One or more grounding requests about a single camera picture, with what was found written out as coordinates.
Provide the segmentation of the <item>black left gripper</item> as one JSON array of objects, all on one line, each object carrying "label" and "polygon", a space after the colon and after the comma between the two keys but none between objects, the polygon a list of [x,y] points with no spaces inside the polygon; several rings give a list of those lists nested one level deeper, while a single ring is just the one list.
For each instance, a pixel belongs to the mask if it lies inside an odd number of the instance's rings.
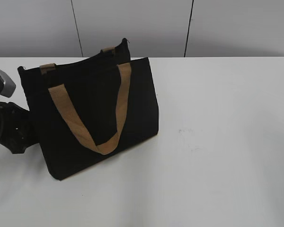
[{"label": "black left gripper", "polygon": [[37,143],[30,112],[13,102],[0,102],[0,144],[12,154],[23,154]]}]

